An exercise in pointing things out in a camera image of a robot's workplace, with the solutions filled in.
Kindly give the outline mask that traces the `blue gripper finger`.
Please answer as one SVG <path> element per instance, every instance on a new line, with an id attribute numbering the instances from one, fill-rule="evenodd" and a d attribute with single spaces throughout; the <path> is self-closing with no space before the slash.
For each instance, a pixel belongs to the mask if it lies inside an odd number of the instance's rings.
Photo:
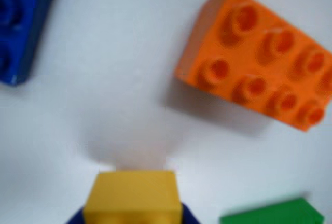
<path id="1" fill-rule="evenodd" d="M 182 203 L 182 224 L 200 224 L 188 206 Z"/>
<path id="2" fill-rule="evenodd" d="M 84 215 L 83 215 L 84 208 L 81 207 L 67 222 L 66 224 L 85 224 Z"/>

